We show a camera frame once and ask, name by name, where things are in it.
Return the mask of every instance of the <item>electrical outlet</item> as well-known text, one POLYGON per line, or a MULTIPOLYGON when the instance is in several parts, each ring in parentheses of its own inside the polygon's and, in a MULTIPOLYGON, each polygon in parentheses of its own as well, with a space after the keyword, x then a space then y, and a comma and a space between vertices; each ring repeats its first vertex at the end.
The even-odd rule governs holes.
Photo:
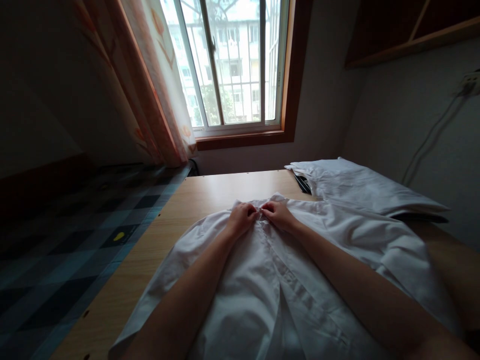
POLYGON ((470 72, 463 76, 462 81, 458 85, 457 96, 459 96, 465 85, 474 84, 474 88, 470 93, 470 96, 480 95, 480 71, 478 72, 470 72))

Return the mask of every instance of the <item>yellow spot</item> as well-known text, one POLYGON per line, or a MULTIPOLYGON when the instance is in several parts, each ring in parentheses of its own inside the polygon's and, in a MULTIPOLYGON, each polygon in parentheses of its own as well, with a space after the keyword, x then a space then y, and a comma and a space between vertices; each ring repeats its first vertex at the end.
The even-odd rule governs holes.
POLYGON ((120 240, 121 238, 123 238, 125 236, 125 233, 122 231, 122 232, 119 232, 115 238, 113 239, 113 241, 118 241, 120 240))

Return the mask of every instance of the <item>wooden cabinet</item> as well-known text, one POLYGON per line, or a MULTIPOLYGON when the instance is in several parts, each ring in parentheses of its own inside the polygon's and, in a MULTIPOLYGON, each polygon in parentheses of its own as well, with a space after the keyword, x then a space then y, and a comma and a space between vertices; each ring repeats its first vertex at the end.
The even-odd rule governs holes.
POLYGON ((362 0, 347 68, 480 36, 480 0, 362 0))

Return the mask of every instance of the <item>hand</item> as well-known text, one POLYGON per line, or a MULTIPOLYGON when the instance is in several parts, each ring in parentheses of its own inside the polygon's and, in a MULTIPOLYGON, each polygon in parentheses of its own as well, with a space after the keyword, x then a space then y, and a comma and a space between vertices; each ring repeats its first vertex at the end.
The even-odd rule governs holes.
POLYGON ((255 206, 242 202, 232 210, 225 230, 231 234, 231 236, 235 237, 235 239, 238 239, 250 228, 258 217, 259 213, 257 209, 255 209, 255 206))
POLYGON ((293 226, 298 222, 290 210, 288 210, 281 202, 269 201, 262 205, 260 211, 277 228, 289 233, 292 231, 293 226))

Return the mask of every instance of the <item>glass pane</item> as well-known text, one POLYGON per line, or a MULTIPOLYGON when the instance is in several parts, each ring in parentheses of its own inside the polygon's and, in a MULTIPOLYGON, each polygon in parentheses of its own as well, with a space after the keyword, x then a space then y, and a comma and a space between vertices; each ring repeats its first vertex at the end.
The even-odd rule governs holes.
POLYGON ((277 109, 281 0, 266 0, 265 11, 265 120, 274 120, 277 109))
POLYGON ((206 0, 225 124, 260 121, 260 0, 206 0))
MULTIPOLYGON (((187 52, 185 51, 185 46, 188 45, 183 42, 174 1, 160 0, 160 2, 175 50, 191 124, 193 127, 202 127, 204 124, 200 115, 199 99, 197 99, 192 78, 192 76, 195 76, 195 72, 189 66, 187 52)), ((198 84, 200 86, 200 93, 205 107, 206 120, 210 126, 220 125, 219 108, 217 106, 217 98, 212 81, 212 71, 207 52, 207 41, 200 3, 196 0, 182 0, 181 7, 193 56, 193 63, 198 77, 198 84)))

